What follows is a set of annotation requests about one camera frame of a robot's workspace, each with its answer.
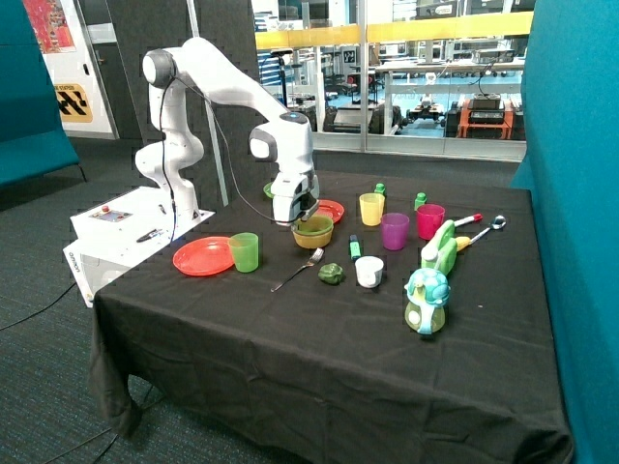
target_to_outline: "spoon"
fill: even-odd
[[[477,234],[472,239],[469,239],[468,237],[457,237],[456,238],[457,251],[465,249],[469,245],[473,245],[475,242],[480,240],[485,234],[487,234],[490,229],[499,230],[505,227],[505,224],[507,224],[507,220],[502,216],[497,216],[492,220],[492,222],[486,229],[484,229],[482,232]]]
[[[486,229],[484,229],[482,232],[480,232],[479,234],[477,234],[475,237],[471,239],[471,242],[469,243],[469,245],[473,245],[475,242],[480,240],[485,234],[488,233],[490,229],[499,230],[505,227],[505,224],[507,224],[507,220],[504,217],[502,216],[495,217]]]

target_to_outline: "plastic cup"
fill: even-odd
[[[239,273],[250,273],[258,268],[258,236],[251,232],[233,235],[228,242],[234,267]]]
[[[359,197],[361,221],[365,225],[378,225],[383,216],[385,196],[380,193],[364,193]]]
[[[374,288],[380,285],[383,278],[383,268],[385,263],[376,256],[362,256],[355,261],[357,271],[357,281],[365,288]]]
[[[426,204],[417,209],[417,233],[420,239],[431,240],[443,224],[445,208],[440,205]]]
[[[403,249],[406,246],[410,219],[401,213],[387,213],[380,219],[380,235],[383,247],[391,250]]]

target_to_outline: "white cup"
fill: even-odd
[[[363,256],[355,261],[357,281],[366,288],[378,286],[383,277],[383,260],[376,256]]]

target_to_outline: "glass window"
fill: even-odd
[[[253,0],[261,82],[316,148],[520,160],[534,4]]]

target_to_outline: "pink cup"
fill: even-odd
[[[417,209],[417,232],[419,237],[430,240],[443,224],[445,208],[439,205],[426,204]]]
[[[380,219],[380,235],[383,247],[398,250],[406,246],[410,219],[401,213],[387,213]]]

